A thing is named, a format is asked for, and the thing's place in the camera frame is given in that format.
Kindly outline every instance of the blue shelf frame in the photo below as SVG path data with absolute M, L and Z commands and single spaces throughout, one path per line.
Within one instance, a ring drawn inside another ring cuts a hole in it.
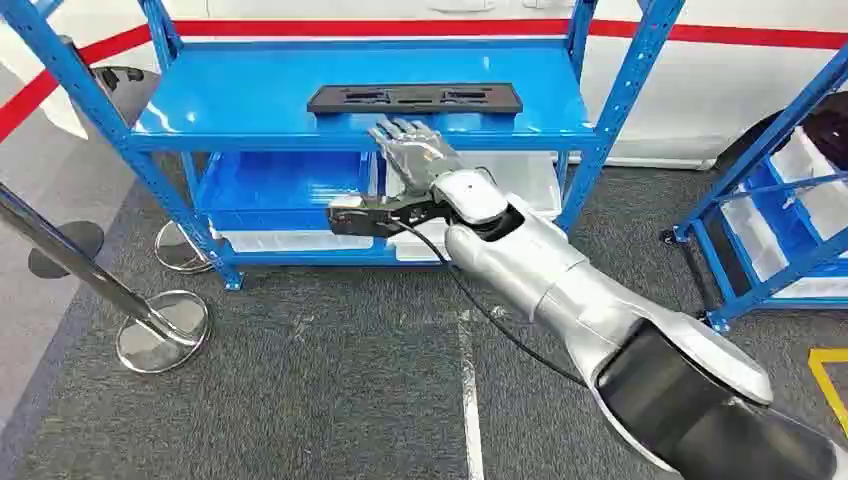
M 40 4 L 53 6 L 58 1 L 44 0 Z M 589 25 L 593 19 L 598 0 L 578 0 L 572 19 L 569 22 L 566 39 L 562 45 L 573 68 L 574 78 L 579 84 L 586 52 Z M 559 132 L 556 138 L 542 139 L 534 135 L 513 135 L 504 138 L 499 135 L 475 136 L 473 141 L 463 143 L 461 137 L 456 141 L 464 149 L 480 150 L 538 150 L 540 145 L 556 145 L 560 150 L 557 163 L 557 178 L 562 187 L 563 211 L 557 219 L 558 225 L 567 230 L 576 221 L 591 190 L 601 173 L 612 145 L 618 138 L 647 77 L 656 62 L 668 34 L 677 20 L 685 0 L 637 0 L 643 15 L 630 47 L 625 55 L 619 73 L 613 83 L 602 113 L 594 126 L 587 125 L 587 131 Z M 167 77 L 169 68 L 186 51 L 187 45 L 177 34 L 176 27 L 160 0 L 138 0 L 147 17 L 151 39 L 162 70 Z M 170 139 L 148 139 L 138 135 L 126 125 L 120 114 L 96 81 L 88 68 L 57 36 L 48 25 L 41 10 L 29 0 L 0 0 L 0 14 L 20 35 L 29 48 L 42 61 L 45 67 L 64 87 L 68 95 L 80 106 L 81 110 L 100 130 L 138 177 L 153 192 L 159 204 L 168 215 L 179 224 L 190 240 L 212 262 L 215 270 L 224 280 L 225 288 L 241 288 L 243 273 L 238 267 L 243 265 L 412 265 L 398 262 L 394 252 L 386 247 L 384 241 L 375 241 L 374 248 L 365 251 L 332 252 L 266 252 L 237 253 L 224 242 L 216 242 L 207 227 L 207 219 L 190 206 L 177 189 L 166 179 L 155 165 L 151 153 L 157 150 L 171 150 L 180 153 L 186 172 L 189 193 L 192 200 L 196 197 L 203 174 L 198 172 L 192 160 L 192 153 L 181 149 L 179 141 Z M 188 48 L 202 44 L 192 43 Z M 226 145 L 228 151 L 255 150 L 292 150 L 273 142 L 241 135 L 214 139 L 219 145 Z M 321 149 L 321 142 L 304 145 L 301 150 Z M 332 138 L 326 139 L 332 149 Z M 565 156 L 569 151 L 581 153 L 581 163 L 574 178 L 566 185 Z M 213 159 L 220 153 L 212 153 Z
M 730 228 L 730 225 L 720 210 L 721 205 L 724 203 L 742 197 L 753 197 L 756 203 L 763 195 L 774 194 L 776 192 L 791 194 L 799 188 L 848 179 L 848 173 L 841 172 L 835 175 L 804 179 L 797 182 L 747 188 L 742 192 L 736 191 L 740 183 L 747 182 L 747 185 L 749 187 L 751 186 L 749 180 L 751 175 L 757 172 L 758 168 L 771 168 L 768 161 L 778 145 L 791 135 L 794 128 L 810 114 L 822 99 L 828 94 L 835 92 L 846 81 L 848 81 L 848 44 L 845 44 L 836 53 L 833 59 L 828 62 L 801 94 L 736 160 L 728 172 L 700 200 L 695 209 L 681 222 L 672 227 L 675 240 L 678 243 L 688 243 L 690 238 L 695 239 L 719 287 L 724 303 L 719 308 L 707 312 L 707 318 L 716 330 L 729 330 L 730 322 L 754 309 L 848 308 L 848 298 L 774 297 L 776 293 L 801 278 L 817 276 L 820 273 L 820 268 L 824 265 L 829 263 L 844 264 L 844 261 L 838 257 L 848 250 L 848 229 L 837 233 L 827 240 L 823 240 L 818 236 L 814 232 L 814 229 L 812 229 L 813 231 L 805 232 L 812 234 L 814 246 L 803 252 L 796 253 L 789 259 L 790 262 L 786 268 L 777 272 L 771 278 L 760 281 L 753 270 L 751 259 L 745 247 Z M 805 219 L 805 216 L 809 216 L 808 212 L 805 211 L 799 202 L 795 202 L 788 211 L 790 214 L 798 215 L 802 221 Z M 712 221 L 716 217 L 721 222 L 723 232 L 751 285 L 750 290 L 741 295 L 737 295 L 734 291 L 728 273 L 705 227 L 709 221 Z

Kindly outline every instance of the white storage bin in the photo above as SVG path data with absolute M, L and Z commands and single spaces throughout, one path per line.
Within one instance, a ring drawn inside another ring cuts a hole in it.
M 562 195 L 554 170 L 556 152 L 461 152 L 460 155 L 464 167 L 485 167 L 501 191 L 518 195 L 540 216 L 553 220 L 562 212 Z M 386 194 L 393 196 L 401 191 L 403 183 L 388 167 Z M 444 220 L 431 220 L 418 229 L 447 257 Z M 395 247 L 395 256 L 400 261 L 438 260 L 424 242 L 409 232 L 395 235 L 388 243 Z
M 795 129 L 789 144 L 772 156 L 771 163 L 787 183 L 837 173 L 801 127 Z M 844 181 L 802 189 L 796 196 L 823 240 L 848 228 L 848 185 Z
M 374 245 L 371 237 L 335 235 L 329 230 L 235 231 L 220 232 L 236 252 L 318 252 L 324 250 L 366 250 Z
M 789 143 L 771 158 L 772 166 L 784 182 L 833 175 L 837 171 L 799 127 Z M 737 191 L 744 191 L 740 185 Z M 799 190 L 796 198 L 810 214 L 810 223 L 827 240 L 848 228 L 848 186 L 831 182 Z M 739 237 L 761 281 L 789 265 L 777 237 L 751 197 L 731 200 L 721 211 L 731 230 Z M 848 252 L 842 255 L 848 258 Z M 848 297 L 846 277 L 806 277 L 774 295 L 777 298 Z
M 751 258 L 751 266 L 760 280 L 771 278 L 789 265 L 777 237 L 751 197 L 731 200 L 721 206 L 721 211 L 730 229 L 745 247 Z

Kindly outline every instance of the blue metal shelf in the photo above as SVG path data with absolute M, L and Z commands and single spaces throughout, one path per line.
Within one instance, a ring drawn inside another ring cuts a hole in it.
M 187 42 L 129 141 L 178 151 L 373 150 L 365 132 L 383 115 L 309 113 L 306 104 L 321 86 L 463 82 L 511 82 L 524 111 L 420 117 L 456 148 L 560 150 L 598 142 L 562 40 L 548 39 Z
M 308 113 L 309 99 L 325 84 L 513 84 L 524 104 L 518 115 L 438 114 L 417 119 L 440 130 L 459 150 L 558 151 L 561 158 L 565 152 L 579 151 L 582 160 L 568 188 L 565 162 L 556 169 L 564 197 L 557 223 L 568 229 L 684 2 L 639 0 L 643 12 L 639 28 L 601 115 L 592 124 L 580 93 L 580 75 L 597 0 L 576 1 L 565 39 L 258 43 L 184 42 L 161 0 L 138 1 L 162 78 L 134 126 L 124 123 L 88 68 L 29 0 L 0 0 L 0 13 L 212 261 L 228 289 L 240 288 L 242 274 L 237 267 L 247 264 L 398 264 L 393 250 L 380 240 L 370 250 L 244 254 L 219 244 L 209 230 L 207 216 L 222 225 L 234 221 L 250 228 L 286 224 L 294 229 L 302 222 L 318 228 L 321 222 L 310 200 L 313 187 L 319 185 L 317 178 L 329 181 L 336 192 L 361 189 L 356 183 L 361 180 L 359 172 L 353 170 L 361 152 L 375 148 L 365 132 L 379 116 Z M 196 208 L 186 204 L 152 161 L 150 153 L 162 150 L 180 154 Z M 299 153 L 275 160 L 262 151 Z M 212 168 L 197 172 L 194 152 L 210 153 Z M 280 162 L 294 162 L 298 168 L 286 170 Z M 344 173 L 327 175 L 337 162 L 344 164 Z M 299 220 L 286 223 L 286 215 Z
M 848 228 L 824 240 L 810 221 L 803 203 L 795 198 L 799 188 L 843 181 L 845 173 L 785 183 L 771 155 L 809 113 L 829 93 L 848 81 L 848 44 L 842 47 L 801 94 L 738 158 L 728 172 L 702 198 L 695 209 L 673 227 L 676 240 L 689 241 L 694 235 L 704 252 L 708 266 L 719 286 L 724 304 L 707 312 L 717 330 L 727 330 L 731 320 L 756 308 L 848 308 L 848 298 L 778 298 L 774 295 L 805 277 L 846 277 L 848 260 L 840 255 L 848 250 Z M 735 191 L 743 184 L 746 192 Z M 750 196 L 777 238 L 788 266 L 771 278 L 760 281 L 742 242 L 727 224 L 720 207 L 725 202 Z M 737 294 L 730 284 L 725 266 L 716 253 L 704 224 L 717 215 L 724 235 L 742 266 L 751 287 Z

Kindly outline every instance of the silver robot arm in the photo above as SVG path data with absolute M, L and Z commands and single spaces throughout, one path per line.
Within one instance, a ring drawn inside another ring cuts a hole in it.
M 408 186 L 402 199 L 345 197 L 334 232 L 391 236 L 433 216 L 454 263 L 560 338 L 601 414 L 633 450 L 687 480 L 848 480 L 848 454 L 769 407 L 769 377 L 694 318 L 595 269 L 557 226 L 503 194 L 423 123 L 371 135 Z

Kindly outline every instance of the white wall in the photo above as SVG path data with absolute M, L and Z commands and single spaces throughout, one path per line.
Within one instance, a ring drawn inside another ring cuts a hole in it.
M 548 2 L 551 9 L 524 3 Z M 570 0 L 171 0 L 175 18 L 534 18 L 567 15 Z M 487 9 L 443 13 L 429 6 Z M 637 20 L 636 0 L 600 0 L 596 18 Z M 86 45 L 144 21 L 132 0 L 67 0 L 51 24 Z M 689 0 L 680 23 L 754 28 L 848 31 L 848 1 Z M 4 27 L 0 59 L 28 81 L 41 66 L 20 40 Z M 583 90 L 593 118 L 599 113 L 617 73 L 628 41 L 592 37 L 585 63 Z M 614 152 L 617 156 L 710 158 L 756 120 L 784 107 L 829 60 L 833 52 L 775 47 L 669 42 L 645 85 Z M 110 59 L 154 69 L 148 46 Z M 59 91 L 45 104 L 58 125 L 80 134 L 67 96 Z

